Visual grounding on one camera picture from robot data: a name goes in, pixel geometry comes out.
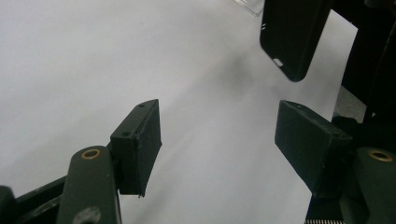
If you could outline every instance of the white backdrop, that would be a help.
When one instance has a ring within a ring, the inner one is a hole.
[[[232,0],[0,1],[0,184],[21,196],[160,100],[163,147],[123,223],[303,223],[310,193],[274,144],[278,101],[329,119],[356,28],[331,14],[291,83]]]

